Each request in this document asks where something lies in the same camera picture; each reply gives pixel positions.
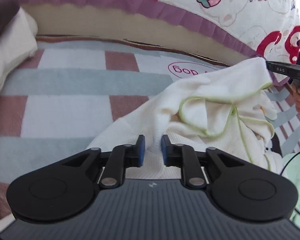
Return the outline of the white waffle knit garment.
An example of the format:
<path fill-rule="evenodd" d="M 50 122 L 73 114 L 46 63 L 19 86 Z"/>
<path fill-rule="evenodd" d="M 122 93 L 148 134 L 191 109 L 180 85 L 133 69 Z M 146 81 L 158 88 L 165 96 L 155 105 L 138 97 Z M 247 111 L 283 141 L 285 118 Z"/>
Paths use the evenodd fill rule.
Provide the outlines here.
<path fill-rule="evenodd" d="M 163 162 L 160 140 L 196 151 L 218 148 L 268 171 L 280 173 L 282 157 L 267 148 L 274 136 L 277 111 L 265 91 L 272 79 L 263 58 L 255 57 L 218 71 L 180 79 L 128 115 L 117 119 L 91 143 L 110 151 L 146 139 L 142 167 L 129 168 L 127 178 L 175 179 L 176 167 Z"/>

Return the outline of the white cartoon print bedspread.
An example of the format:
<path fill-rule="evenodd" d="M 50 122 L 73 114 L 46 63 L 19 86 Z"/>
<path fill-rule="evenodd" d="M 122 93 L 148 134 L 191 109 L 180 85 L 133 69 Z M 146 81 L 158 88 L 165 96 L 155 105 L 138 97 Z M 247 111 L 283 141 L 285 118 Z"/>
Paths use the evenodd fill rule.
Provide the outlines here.
<path fill-rule="evenodd" d="M 295 0 L 20 0 L 75 3 L 162 19 L 210 37 L 243 55 L 296 63 L 300 17 Z"/>

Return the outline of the cream folded cloth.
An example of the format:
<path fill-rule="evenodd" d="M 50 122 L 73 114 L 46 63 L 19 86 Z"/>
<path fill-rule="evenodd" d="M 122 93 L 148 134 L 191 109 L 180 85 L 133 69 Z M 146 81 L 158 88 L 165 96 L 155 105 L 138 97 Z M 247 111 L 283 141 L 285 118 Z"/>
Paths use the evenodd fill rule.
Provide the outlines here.
<path fill-rule="evenodd" d="M 0 91 L 8 74 L 37 51 L 37 31 L 35 20 L 20 8 L 0 36 Z"/>

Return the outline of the beige mattress side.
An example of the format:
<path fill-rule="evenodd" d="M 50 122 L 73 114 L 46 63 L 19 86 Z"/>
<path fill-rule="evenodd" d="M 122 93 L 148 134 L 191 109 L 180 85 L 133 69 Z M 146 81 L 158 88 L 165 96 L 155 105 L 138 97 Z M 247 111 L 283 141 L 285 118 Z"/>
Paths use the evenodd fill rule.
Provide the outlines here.
<path fill-rule="evenodd" d="M 232 66 L 255 57 L 255 52 L 218 42 L 203 34 L 164 20 L 129 14 L 120 9 L 91 5 L 26 4 L 23 9 L 34 18 L 42 41 L 99 40 L 145 50 L 169 51 Z"/>

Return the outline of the checkered cartoon play mat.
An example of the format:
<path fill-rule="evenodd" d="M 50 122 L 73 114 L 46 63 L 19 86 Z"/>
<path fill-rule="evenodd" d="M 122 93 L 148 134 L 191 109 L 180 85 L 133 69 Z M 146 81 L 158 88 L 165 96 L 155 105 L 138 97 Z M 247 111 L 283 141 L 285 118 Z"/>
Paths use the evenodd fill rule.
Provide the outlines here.
<path fill-rule="evenodd" d="M 0 219 L 19 176 L 87 148 L 174 81 L 221 64 L 100 41 L 39 42 L 0 93 Z"/>

